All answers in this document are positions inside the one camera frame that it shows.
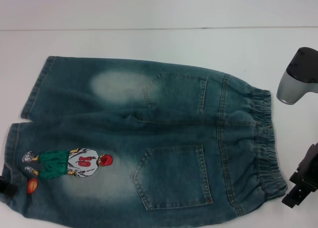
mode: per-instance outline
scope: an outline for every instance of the cartoon patch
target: cartoon patch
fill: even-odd
[[[87,177],[95,173],[99,166],[109,166],[113,163],[110,155],[98,156],[95,150],[76,149],[72,151],[45,151],[34,157],[33,152],[27,152],[22,162],[38,162],[44,165],[40,171],[27,166],[26,170],[40,179],[52,179],[63,175]]]

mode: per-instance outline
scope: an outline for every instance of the basketball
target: basketball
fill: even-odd
[[[31,194],[32,192],[35,191],[35,189],[37,188],[38,186],[38,180],[36,180],[35,178],[31,178],[29,181],[28,181],[28,191],[27,191],[27,194]]]

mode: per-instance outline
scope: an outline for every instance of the hem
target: hem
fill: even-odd
[[[2,170],[2,177],[10,184],[19,187],[23,180],[22,174],[15,168],[14,159],[18,142],[20,124],[12,124],[7,136],[5,151],[4,151],[4,166]],[[0,193],[0,202],[9,204],[12,197]]]
[[[251,88],[251,107],[256,120],[256,168],[266,201],[286,194],[287,183],[277,162],[272,123],[271,92]]]
[[[49,56],[48,59],[46,60],[44,67],[43,67],[43,69],[42,69],[38,79],[36,80],[36,83],[35,83],[32,91],[31,91],[31,94],[29,95],[29,98],[26,101],[26,103],[22,109],[22,112],[20,115],[22,119],[30,119],[29,118],[30,112],[33,109],[33,106],[35,104],[37,95],[40,91],[40,87],[42,85],[42,82],[45,79],[47,73],[50,71],[50,69],[54,65],[55,59],[56,59],[56,57]]]

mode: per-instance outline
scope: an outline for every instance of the seam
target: seam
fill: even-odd
[[[19,129],[20,129],[20,125],[21,124],[18,124],[17,128],[16,128],[16,134],[15,134],[15,140],[14,140],[14,146],[13,146],[13,152],[12,152],[12,167],[15,167],[15,153],[16,153],[16,147],[17,147],[17,143],[18,143],[18,139],[19,139]],[[8,197],[8,200],[6,201],[6,204],[8,205],[10,200],[11,200],[12,197]]]
[[[200,95],[200,101],[199,101],[199,112],[203,113],[204,112],[204,101],[205,101],[205,93],[207,89],[207,83],[208,83],[208,77],[204,80],[202,80],[202,85],[201,85],[201,95]]]
[[[201,94],[199,96],[199,108],[198,108],[198,111],[200,113],[203,113],[203,111],[204,111],[205,92],[206,92],[206,85],[207,85],[208,78],[207,77],[204,78],[204,77],[201,77],[201,76],[184,75],[184,74],[180,74],[180,73],[161,72],[158,76],[156,76],[152,80],[152,82],[146,88],[143,89],[144,98],[145,98],[145,101],[146,101],[146,104],[147,104],[148,108],[152,107],[152,103],[151,103],[151,100],[150,100],[149,95],[148,95],[148,90],[155,84],[156,81],[158,81],[160,78],[164,77],[165,75],[175,76],[175,77],[179,76],[179,77],[188,78],[188,79],[201,80],[202,84],[201,84]]]
[[[266,129],[266,151],[267,151],[267,162],[268,162],[268,164],[269,164],[270,174],[271,174],[271,176],[272,176],[272,179],[273,179],[273,181],[274,181],[274,183],[275,183],[275,186],[276,186],[277,190],[279,191],[279,187],[278,187],[277,181],[276,181],[276,179],[275,179],[275,176],[274,176],[274,174],[273,174],[272,164],[271,164],[270,158],[269,158],[268,132],[267,132],[267,129]]]
[[[205,198],[205,202],[199,202],[199,201],[187,201],[187,202],[180,202],[184,205],[177,205],[177,206],[169,206],[169,204],[165,204],[165,207],[162,208],[156,208],[155,204],[152,204],[151,199],[146,196],[146,192],[143,190],[142,186],[137,180],[137,176],[139,172],[141,171],[141,168],[145,164],[145,162],[148,160],[150,156],[153,155],[153,152],[155,151],[183,151],[182,147],[186,147],[186,149],[193,150],[197,154],[197,159],[199,161],[199,169],[203,180],[203,196]],[[163,209],[177,209],[177,208],[186,208],[186,207],[195,207],[195,206],[202,206],[213,203],[212,196],[210,193],[209,188],[209,182],[208,182],[208,176],[207,176],[207,170],[205,166],[205,160],[203,155],[203,146],[202,145],[189,145],[189,146],[174,146],[174,147],[163,147],[163,148],[147,148],[146,152],[144,153],[144,156],[140,159],[138,162],[138,165],[136,166],[132,176],[131,176],[136,190],[138,191],[138,194],[146,208],[146,210],[163,210]]]
[[[43,78],[42,78],[41,82],[39,83],[39,85],[38,85],[37,87],[35,87],[35,88],[36,88],[36,94],[35,94],[35,96],[34,96],[33,103],[32,103],[32,105],[31,105],[31,107],[30,107],[30,109],[29,109],[29,111],[28,111],[28,113],[27,113],[27,119],[29,119],[29,115],[30,115],[30,113],[31,113],[31,111],[32,111],[32,109],[33,109],[33,107],[34,107],[34,105],[35,105],[35,102],[36,102],[37,97],[38,97],[38,95],[39,95],[39,92],[40,92],[40,90],[41,90],[41,89],[40,89],[40,88],[41,88],[41,85],[43,84],[43,81],[45,80],[45,78],[47,77],[47,75],[48,75],[48,73],[50,72],[51,68],[53,67],[53,65],[54,65],[54,63],[55,63],[55,60],[56,60],[56,57],[54,57],[54,60],[52,61],[52,64],[50,65],[49,69],[46,71],[46,73],[45,73],[45,75],[43,76]]]
[[[199,165],[201,168],[201,174],[202,174],[202,180],[203,180],[203,192],[205,195],[206,202],[210,204],[210,203],[213,203],[213,199],[210,192],[208,173],[207,173],[207,168],[205,164],[204,151],[203,151],[202,145],[196,146],[196,153],[199,157]]]
[[[229,78],[230,78],[229,74],[225,74],[225,76],[223,78],[223,87],[222,87],[222,91],[221,91],[220,109],[219,109],[219,123],[218,123],[218,127],[217,127],[217,140],[219,141],[219,148],[220,148],[220,153],[221,153],[225,184],[226,184],[227,192],[228,192],[228,199],[229,199],[230,204],[236,209],[238,216],[242,216],[244,214],[243,209],[236,202],[235,196],[234,196],[231,171],[230,171],[230,167],[229,167],[228,152],[227,152],[227,150],[222,142],[223,123],[224,123],[224,116],[225,116],[225,102],[226,102],[226,97],[227,97],[227,88],[228,88]]]
[[[209,120],[198,120],[198,121],[152,121],[152,120],[143,120],[141,118],[137,118],[136,116],[133,116],[137,121],[142,123],[152,123],[152,124],[163,124],[163,125],[197,125],[197,124],[209,124],[209,125],[218,125],[218,121],[209,121]],[[224,122],[224,126],[255,126],[254,122],[250,121],[239,121],[236,123],[228,123]]]
[[[251,95],[250,96],[251,113],[252,113],[252,116],[254,118],[254,103],[253,103],[254,91],[253,91],[253,87],[252,86],[250,87],[250,95]],[[257,174],[257,178],[258,178],[258,180],[260,182],[261,188],[264,191],[265,198],[266,198],[266,200],[268,200],[268,196],[267,196],[267,193],[266,193],[266,189],[265,189],[263,180],[260,177],[259,165],[258,165],[258,159],[260,157],[260,150],[259,150],[258,142],[257,142],[258,141],[258,123],[256,123],[255,129],[256,129],[256,137],[254,138],[254,148],[256,149],[256,159],[255,159],[256,174]]]

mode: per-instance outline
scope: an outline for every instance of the gray plastic device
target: gray plastic device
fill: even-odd
[[[307,92],[318,93],[318,51],[300,48],[282,76],[277,98],[293,105]]]

